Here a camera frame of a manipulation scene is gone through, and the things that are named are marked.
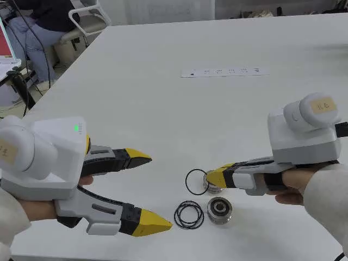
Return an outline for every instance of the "label sticker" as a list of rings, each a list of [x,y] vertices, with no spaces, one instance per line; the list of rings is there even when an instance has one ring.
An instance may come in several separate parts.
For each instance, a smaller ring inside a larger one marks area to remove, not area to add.
[[[0,139],[0,159],[7,162],[8,164],[14,165],[18,148],[12,144]]]
[[[325,97],[310,102],[310,106],[315,114],[328,113],[337,110],[337,106],[331,97]]]

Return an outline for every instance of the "metal ring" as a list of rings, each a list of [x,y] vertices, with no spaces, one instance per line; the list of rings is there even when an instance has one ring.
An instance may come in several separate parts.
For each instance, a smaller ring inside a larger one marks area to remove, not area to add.
[[[218,213],[223,213],[226,211],[226,205],[222,204],[221,202],[215,202],[213,207],[214,207],[214,210]]]
[[[208,202],[207,213],[213,223],[223,225],[232,217],[232,205],[223,197],[213,197]]]
[[[208,171],[208,172],[207,172],[206,174],[204,174],[204,176],[203,176],[203,187],[204,187],[205,189],[207,189],[207,187],[209,187],[209,188],[208,188],[208,192],[209,192],[209,193],[212,193],[212,194],[217,194],[217,193],[222,192],[222,191],[223,191],[223,188],[219,188],[219,187],[217,187],[217,186],[215,186],[215,185],[213,185],[213,184],[211,184],[210,182],[207,181],[207,175],[208,175],[210,172],[212,172],[212,170]]]

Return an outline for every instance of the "yellow fingertip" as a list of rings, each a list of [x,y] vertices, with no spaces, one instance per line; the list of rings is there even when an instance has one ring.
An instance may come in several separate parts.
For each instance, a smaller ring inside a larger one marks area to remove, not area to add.
[[[232,167],[233,165],[234,165],[234,163],[229,163],[229,164],[226,164],[226,165],[224,165],[222,167]]]
[[[167,231],[172,227],[172,223],[163,217],[146,209],[141,210],[139,225],[133,232],[134,237],[143,237],[163,231]]]
[[[149,155],[146,155],[145,153],[137,151],[137,150],[135,150],[133,148],[127,148],[126,151],[127,151],[128,155],[131,158],[147,158],[147,159],[151,159],[151,157]]]
[[[223,176],[223,171],[226,168],[221,167],[217,170],[213,170],[207,174],[207,181],[210,182],[212,185],[215,185],[219,188],[227,188],[225,178]]]

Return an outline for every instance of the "person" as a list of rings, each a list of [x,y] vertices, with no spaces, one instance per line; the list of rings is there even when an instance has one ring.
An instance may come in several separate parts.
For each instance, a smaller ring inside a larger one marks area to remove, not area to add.
[[[348,167],[333,164],[320,170],[318,167],[289,170],[282,178],[289,189],[271,192],[276,201],[303,205],[348,254]],[[92,181],[87,177],[81,179],[80,184],[91,184]],[[15,234],[28,228],[30,221],[55,218],[53,202],[17,201],[0,189],[0,261],[9,260],[9,246]]]
[[[15,2],[22,10],[33,10],[30,16],[24,17],[31,30],[22,17],[13,18],[6,28],[9,41],[16,57],[22,60],[22,65],[26,60],[22,46],[25,47],[38,76],[39,89],[48,90],[48,68],[52,82],[55,80],[55,72],[50,61],[47,68],[45,50],[42,45],[48,47],[57,43],[64,34],[75,28],[68,16],[74,6],[70,0],[15,0]],[[8,0],[8,3],[14,5],[13,0]],[[79,22],[78,14],[74,14],[73,18]]]

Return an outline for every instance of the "power strip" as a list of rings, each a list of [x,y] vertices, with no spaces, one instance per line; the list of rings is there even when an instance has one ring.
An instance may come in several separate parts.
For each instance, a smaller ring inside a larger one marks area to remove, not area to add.
[[[197,77],[228,77],[228,76],[263,76],[269,75],[265,68],[261,67],[233,67],[226,69],[193,69],[183,70],[182,78]]]

